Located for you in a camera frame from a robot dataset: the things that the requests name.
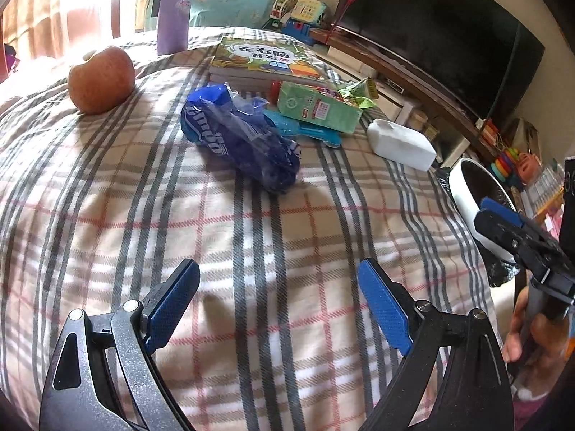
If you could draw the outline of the plaid checkered table cloth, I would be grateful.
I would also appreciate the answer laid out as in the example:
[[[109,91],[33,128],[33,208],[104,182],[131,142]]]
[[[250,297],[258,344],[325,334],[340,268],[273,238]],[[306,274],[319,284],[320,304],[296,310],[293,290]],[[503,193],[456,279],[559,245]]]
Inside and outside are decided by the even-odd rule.
[[[1,389],[29,424],[72,309],[142,298],[186,258],[197,295],[156,361],[199,430],[355,430],[400,364],[357,286],[373,257],[416,299],[495,313],[479,250],[435,175],[371,151],[371,115],[339,148],[302,140],[296,183],[272,195],[188,141],[179,115],[224,37],[185,52],[123,42],[134,92],[84,116],[66,59],[1,86]]]

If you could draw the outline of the children's picture book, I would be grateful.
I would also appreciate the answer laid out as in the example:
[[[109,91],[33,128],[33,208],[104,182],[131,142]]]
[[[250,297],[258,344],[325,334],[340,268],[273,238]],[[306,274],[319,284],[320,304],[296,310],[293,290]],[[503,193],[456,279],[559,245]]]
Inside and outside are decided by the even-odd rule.
[[[210,81],[234,89],[269,89],[272,82],[332,88],[320,59],[293,40],[224,37],[208,69]]]

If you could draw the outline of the red apple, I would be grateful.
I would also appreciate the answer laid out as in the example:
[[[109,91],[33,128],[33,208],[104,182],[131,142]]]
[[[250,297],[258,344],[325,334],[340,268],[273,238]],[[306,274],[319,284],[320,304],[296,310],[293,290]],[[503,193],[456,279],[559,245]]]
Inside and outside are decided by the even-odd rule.
[[[134,90],[135,69],[121,48],[107,47],[71,67],[69,97],[83,114],[97,115],[124,102]]]

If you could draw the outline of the green milk carton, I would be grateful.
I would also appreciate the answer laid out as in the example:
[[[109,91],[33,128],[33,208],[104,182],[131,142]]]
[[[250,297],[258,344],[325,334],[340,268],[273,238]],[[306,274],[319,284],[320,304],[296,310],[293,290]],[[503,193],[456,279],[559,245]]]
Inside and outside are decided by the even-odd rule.
[[[277,107],[286,117],[347,134],[355,131],[363,115],[360,107],[329,89],[292,82],[281,82]]]

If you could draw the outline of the white round trash bin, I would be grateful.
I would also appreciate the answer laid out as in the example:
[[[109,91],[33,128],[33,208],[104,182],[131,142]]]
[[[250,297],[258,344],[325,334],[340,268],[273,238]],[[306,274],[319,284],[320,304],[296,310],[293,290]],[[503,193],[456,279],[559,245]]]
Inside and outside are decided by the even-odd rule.
[[[485,198],[516,211],[512,199],[499,181],[479,162],[462,158],[450,170],[448,185],[456,208],[477,245],[489,251],[498,260],[513,263],[514,259],[508,251],[488,240],[475,229],[475,216],[480,212],[480,205]]]

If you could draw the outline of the blue plastic snack wrapper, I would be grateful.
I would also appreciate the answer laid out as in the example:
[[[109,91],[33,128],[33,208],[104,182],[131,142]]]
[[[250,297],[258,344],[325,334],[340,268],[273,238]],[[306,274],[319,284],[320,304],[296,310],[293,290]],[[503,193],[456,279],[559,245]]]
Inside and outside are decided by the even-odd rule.
[[[190,92],[180,113],[180,127],[192,143],[256,180],[269,192],[285,193],[300,169],[297,142],[283,137],[259,96],[245,99],[226,84]]]

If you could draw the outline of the white foam block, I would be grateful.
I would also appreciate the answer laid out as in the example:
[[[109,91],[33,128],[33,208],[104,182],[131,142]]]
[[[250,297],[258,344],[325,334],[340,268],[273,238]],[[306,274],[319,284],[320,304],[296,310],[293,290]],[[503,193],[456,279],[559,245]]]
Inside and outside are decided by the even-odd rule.
[[[437,156],[424,134],[384,119],[369,124],[367,140],[375,155],[420,171],[428,171]]]

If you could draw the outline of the purple water bottle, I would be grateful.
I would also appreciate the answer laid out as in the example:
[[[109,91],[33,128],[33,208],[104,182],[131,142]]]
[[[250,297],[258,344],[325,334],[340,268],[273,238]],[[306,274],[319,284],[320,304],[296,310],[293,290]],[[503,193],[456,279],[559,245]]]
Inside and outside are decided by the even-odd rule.
[[[190,12],[191,0],[153,0],[151,16],[157,19],[159,56],[187,49]]]

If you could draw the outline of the green snack wrapper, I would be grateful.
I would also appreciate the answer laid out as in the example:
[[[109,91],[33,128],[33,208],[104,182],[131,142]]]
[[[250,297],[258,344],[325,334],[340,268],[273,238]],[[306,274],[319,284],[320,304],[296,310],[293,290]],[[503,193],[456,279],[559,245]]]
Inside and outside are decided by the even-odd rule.
[[[371,78],[350,82],[337,92],[345,101],[363,110],[374,108],[379,98],[377,86]]]

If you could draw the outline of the black flat screen television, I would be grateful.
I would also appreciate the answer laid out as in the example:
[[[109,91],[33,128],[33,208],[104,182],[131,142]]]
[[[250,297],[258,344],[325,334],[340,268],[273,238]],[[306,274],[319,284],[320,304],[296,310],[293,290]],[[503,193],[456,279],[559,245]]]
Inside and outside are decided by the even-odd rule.
[[[545,52],[494,0],[339,0],[336,13],[340,27],[495,122],[514,112]]]

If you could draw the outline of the teal cloth covered furniture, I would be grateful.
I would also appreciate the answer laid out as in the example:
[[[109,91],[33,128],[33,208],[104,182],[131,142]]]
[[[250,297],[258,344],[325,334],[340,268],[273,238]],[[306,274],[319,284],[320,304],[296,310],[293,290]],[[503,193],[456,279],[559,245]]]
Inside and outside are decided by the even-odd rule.
[[[261,28],[275,0],[191,0],[189,25]]]

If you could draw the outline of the white tv cabinet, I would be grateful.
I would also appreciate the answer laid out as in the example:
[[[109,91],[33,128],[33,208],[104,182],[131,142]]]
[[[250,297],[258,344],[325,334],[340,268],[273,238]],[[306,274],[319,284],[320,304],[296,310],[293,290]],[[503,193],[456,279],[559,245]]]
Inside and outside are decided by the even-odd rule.
[[[348,84],[371,77],[376,86],[377,108],[392,122],[420,131],[436,150],[439,166],[452,167],[461,158],[480,161],[471,142],[459,133],[445,118],[433,113],[420,100],[407,92],[393,89],[387,79],[366,64],[353,59],[340,50],[316,43],[312,50],[323,62],[330,64],[341,80]]]

